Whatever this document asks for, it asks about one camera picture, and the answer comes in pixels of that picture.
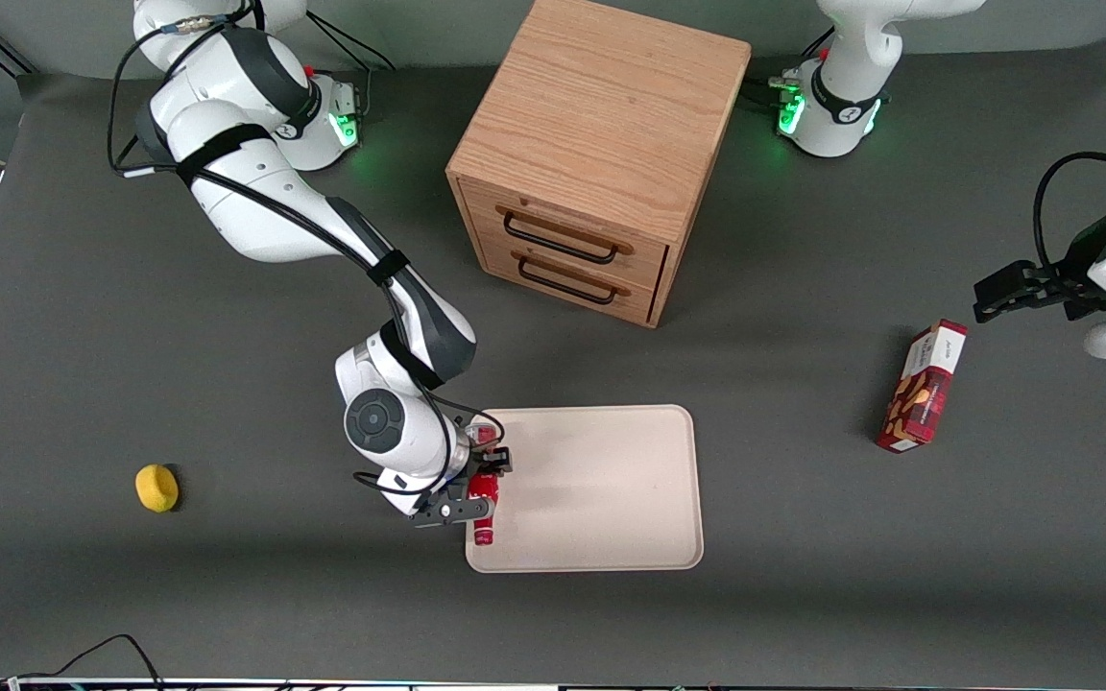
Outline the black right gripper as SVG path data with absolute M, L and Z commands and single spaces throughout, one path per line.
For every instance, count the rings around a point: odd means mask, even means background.
M 451 461 L 445 478 L 466 482 L 477 475 L 504 477 L 513 467 L 509 447 L 503 444 L 504 428 L 492 421 L 453 425 Z

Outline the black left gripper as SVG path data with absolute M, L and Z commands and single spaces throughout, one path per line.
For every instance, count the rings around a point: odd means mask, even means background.
M 972 311 L 977 323 L 1027 308 L 1036 300 L 1036 289 L 1045 287 L 1050 297 L 1063 303 L 1068 321 L 1106 312 L 1106 290 L 1088 278 L 1088 270 L 1106 248 L 1106 214 L 1076 233 L 1060 261 L 1048 261 L 1044 228 L 1035 216 L 1033 244 L 1042 266 L 1032 261 L 1014 261 L 974 285 Z

